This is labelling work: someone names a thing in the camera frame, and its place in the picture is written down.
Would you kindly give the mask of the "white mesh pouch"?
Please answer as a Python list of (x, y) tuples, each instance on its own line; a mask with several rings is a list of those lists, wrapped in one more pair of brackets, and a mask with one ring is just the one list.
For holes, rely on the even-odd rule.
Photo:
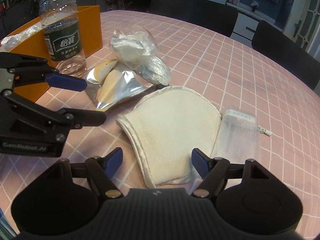
[(258, 125), (254, 114), (228, 105), (222, 112), (220, 128), (210, 159), (221, 157), (231, 164), (244, 164), (247, 159), (261, 161), (259, 135), (272, 132)]

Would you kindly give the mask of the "silver foil snack bag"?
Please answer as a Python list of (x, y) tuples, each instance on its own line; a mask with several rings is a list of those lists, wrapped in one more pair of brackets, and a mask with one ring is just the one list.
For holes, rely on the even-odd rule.
[(86, 94), (95, 109), (101, 112), (153, 87), (118, 60), (106, 61), (89, 70), (82, 78), (87, 82)]

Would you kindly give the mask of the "white terry cloth mitt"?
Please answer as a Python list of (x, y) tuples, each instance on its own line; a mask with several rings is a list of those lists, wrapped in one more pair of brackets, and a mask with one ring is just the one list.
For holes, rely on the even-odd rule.
[(199, 177), (191, 152), (211, 154), (222, 115), (210, 100), (181, 86), (169, 86), (144, 96), (117, 125), (129, 138), (144, 182), (186, 184)]

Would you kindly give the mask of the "white plastic bag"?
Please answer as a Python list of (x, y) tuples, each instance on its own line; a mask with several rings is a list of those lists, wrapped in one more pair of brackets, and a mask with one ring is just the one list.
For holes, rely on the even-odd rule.
[(153, 85), (167, 86), (171, 81), (169, 67), (157, 56), (158, 44), (144, 27), (130, 25), (116, 29), (110, 38), (116, 58)]

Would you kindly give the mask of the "clear water bottle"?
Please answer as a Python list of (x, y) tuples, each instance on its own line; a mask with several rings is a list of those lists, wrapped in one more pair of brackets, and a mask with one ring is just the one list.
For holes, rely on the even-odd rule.
[(62, 74), (80, 77), (86, 70), (76, 0), (40, 0), (40, 22), (50, 59)]

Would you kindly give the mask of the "pink checkered tablecloth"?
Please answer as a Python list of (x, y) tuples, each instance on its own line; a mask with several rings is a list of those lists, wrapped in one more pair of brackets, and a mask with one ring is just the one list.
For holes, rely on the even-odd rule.
[[(171, 83), (191, 88), (220, 111), (238, 107), (257, 117), (272, 131), (260, 134), (261, 163), (282, 180), (303, 203), (297, 231), (305, 239), (319, 234), (319, 97), (294, 75), (272, 60), (231, 38), (171, 18), (134, 11), (100, 14), (103, 48), (87, 58), (89, 67), (114, 59), (109, 39), (116, 29), (135, 25), (148, 30), (158, 43), (158, 57), (171, 69)], [(124, 162), (113, 178), (126, 194), (146, 188), (135, 153), (115, 118), (133, 109), (140, 98), (128, 100), (107, 112), (100, 127), (71, 131), (63, 158), (82, 162), (106, 155), (115, 147)], [(93, 109), (86, 93), (50, 88), (37, 103), (48, 109)], [(21, 190), (54, 163), (52, 158), (1, 156), (1, 210), (17, 230), (10, 206)]]

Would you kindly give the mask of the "black chair right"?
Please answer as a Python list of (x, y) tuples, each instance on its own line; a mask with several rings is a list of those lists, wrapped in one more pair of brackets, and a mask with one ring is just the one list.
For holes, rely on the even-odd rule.
[(299, 78), (311, 90), (319, 82), (319, 62), (266, 21), (260, 21), (252, 47)]

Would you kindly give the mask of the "black chair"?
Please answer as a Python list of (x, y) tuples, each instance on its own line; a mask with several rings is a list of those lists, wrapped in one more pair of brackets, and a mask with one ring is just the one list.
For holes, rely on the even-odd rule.
[(260, 21), (252, 47), (299, 78), (311, 90), (319, 82), (319, 62), (266, 21)]
[(237, 9), (209, 0), (151, 0), (150, 12), (192, 23), (231, 37)]

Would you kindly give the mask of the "black chair left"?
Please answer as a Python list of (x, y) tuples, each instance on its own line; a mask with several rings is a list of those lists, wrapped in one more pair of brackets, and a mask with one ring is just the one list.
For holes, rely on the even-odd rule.
[(150, 12), (192, 23), (231, 37), (237, 9), (209, 0), (151, 0)]

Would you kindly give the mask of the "white sideboard cabinet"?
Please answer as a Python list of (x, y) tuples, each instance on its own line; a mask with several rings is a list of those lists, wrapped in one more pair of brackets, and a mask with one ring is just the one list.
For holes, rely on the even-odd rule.
[(283, 31), (281, 28), (277, 27), (274, 24), (274, 19), (264, 15), (263, 13), (260, 13), (258, 11), (251, 12), (244, 7), (237, 6), (232, 3), (226, 3), (226, 5), (229, 7), (233, 7), (238, 11), (237, 20), (231, 34), (231, 38), (248, 46), (249, 48), (252, 47), (252, 39), (260, 21), (266, 21), (278, 31)]

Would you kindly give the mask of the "white glazed door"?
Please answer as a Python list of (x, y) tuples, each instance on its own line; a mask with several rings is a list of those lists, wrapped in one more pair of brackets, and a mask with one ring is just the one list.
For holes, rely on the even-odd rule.
[(319, 0), (293, 0), (283, 34), (319, 60)]

